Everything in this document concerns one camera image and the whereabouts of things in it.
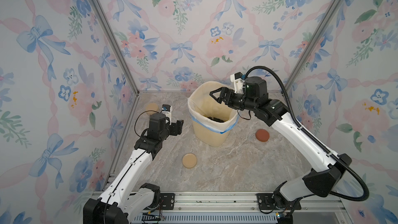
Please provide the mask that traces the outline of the glass jar light wood lid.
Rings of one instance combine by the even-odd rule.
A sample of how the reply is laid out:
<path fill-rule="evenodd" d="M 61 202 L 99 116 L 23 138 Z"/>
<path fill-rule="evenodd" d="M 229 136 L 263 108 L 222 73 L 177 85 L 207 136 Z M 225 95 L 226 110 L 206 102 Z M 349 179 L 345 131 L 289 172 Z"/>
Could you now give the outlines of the glass jar light wood lid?
<path fill-rule="evenodd" d="M 145 106 L 145 113 L 150 116 L 155 113 L 159 113 L 159 106 L 156 103 L 149 103 Z"/>

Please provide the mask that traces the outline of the tan jar lid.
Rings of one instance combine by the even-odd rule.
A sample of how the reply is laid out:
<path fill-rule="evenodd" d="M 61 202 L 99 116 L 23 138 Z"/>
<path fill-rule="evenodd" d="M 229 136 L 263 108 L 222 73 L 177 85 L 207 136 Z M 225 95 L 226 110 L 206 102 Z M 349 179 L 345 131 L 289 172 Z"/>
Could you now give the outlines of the tan jar lid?
<path fill-rule="evenodd" d="M 197 165 L 198 159 L 195 154 L 187 153 L 182 158 L 182 165 L 186 169 L 192 169 Z"/>

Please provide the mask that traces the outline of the red jar lid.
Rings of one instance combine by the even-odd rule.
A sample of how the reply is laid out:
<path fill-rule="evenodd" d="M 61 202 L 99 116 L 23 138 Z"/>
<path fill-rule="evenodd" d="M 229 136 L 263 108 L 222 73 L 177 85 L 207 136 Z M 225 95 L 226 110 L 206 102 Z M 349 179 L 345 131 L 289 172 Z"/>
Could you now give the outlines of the red jar lid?
<path fill-rule="evenodd" d="M 270 138 L 270 134 L 265 129 L 259 129 L 255 133 L 256 139 L 260 142 L 267 142 Z"/>

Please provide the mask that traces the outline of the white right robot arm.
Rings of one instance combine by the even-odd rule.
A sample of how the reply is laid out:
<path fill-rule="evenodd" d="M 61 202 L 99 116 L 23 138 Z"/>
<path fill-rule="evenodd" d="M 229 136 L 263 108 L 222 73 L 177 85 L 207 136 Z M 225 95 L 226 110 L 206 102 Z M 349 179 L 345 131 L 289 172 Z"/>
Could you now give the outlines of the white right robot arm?
<path fill-rule="evenodd" d="M 273 192 L 278 208 L 284 208 L 297 199 L 307 196 L 325 198 L 333 194 L 346 169 L 337 163 L 330 149 L 323 150 L 299 127 L 286 104 L 268 97 L 266 81 L 260 77 L 239 80 L 235 89 L 220 87 L 209 94 L 219 104 L 234 110 L 248 110 L 282 134 L 310 163 L 311 170 L 294 180 L 280 184 Z"/>

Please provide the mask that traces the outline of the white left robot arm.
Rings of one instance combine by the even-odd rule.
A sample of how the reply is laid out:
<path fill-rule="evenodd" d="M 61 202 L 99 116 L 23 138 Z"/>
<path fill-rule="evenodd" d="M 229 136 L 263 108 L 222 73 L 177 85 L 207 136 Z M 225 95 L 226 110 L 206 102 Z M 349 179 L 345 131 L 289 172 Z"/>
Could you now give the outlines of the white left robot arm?
<path fill-rule="evenodd" d="M 89 199 L 83 209 L 85 224 L 129 224 L 143 210 L 156 210 L 160 206 L 160 188 L 145 183 L 137 193 L 132 190 L 142 173 L 162 149 L 171 135 L 182 133 L 183 120 L 172 122 L 172 111 L 163 107 L 153 112 L 149 127 L 137 140 L 134 150 L 111 185 L 96 199 Z"/>

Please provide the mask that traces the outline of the translucent bin liner blue band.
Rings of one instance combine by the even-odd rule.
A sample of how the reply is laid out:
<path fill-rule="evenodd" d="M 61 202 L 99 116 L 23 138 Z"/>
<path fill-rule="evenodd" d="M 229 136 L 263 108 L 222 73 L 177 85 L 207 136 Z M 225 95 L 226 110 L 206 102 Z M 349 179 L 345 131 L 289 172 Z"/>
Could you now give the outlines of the translucent bin liner blue band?
<path fill-rule="evenodd" d="M 200 85 L 188 98 L 188 109 L 194 122 L 212 132 L 224 134 L 236 126 L 238 113 L 210 96 L 210 92 L 221 87 L 224 84 L 214 81 Z"/>

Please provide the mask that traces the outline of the cream ribbed trash bin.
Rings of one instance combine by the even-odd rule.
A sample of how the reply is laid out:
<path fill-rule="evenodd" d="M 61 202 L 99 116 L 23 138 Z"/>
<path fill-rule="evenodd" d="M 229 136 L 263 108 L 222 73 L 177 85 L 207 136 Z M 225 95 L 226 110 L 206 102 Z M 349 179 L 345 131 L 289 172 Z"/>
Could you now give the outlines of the cream ribbed trash bin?
<path fill-rule="evenodd" d="M 230 131 L 236 126 L 238 119 L 229 126 L 225 131 L 218 131 L 214 128 L 209 128 L 200 123 L 194 117 L 192 118 L 193 129 L 196 137 L 205 144 L 212 147 L 220 147 L 226 140 Z"/>

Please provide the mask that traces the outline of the aluminium mounting rail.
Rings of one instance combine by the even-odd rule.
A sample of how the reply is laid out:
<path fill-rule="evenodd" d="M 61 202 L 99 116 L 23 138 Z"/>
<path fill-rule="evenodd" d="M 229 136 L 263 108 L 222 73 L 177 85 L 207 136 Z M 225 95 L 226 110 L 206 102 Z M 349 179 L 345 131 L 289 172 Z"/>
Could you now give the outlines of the aluminium mounting rail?
<path fill-rule="evenodd" d="M 336 197 L 309 197 L 287 208 L 271 205 L 268 192 L 132 192 L 126 203 L 95 195 L 83 210 L 85 224 L 351 224 Z"/>

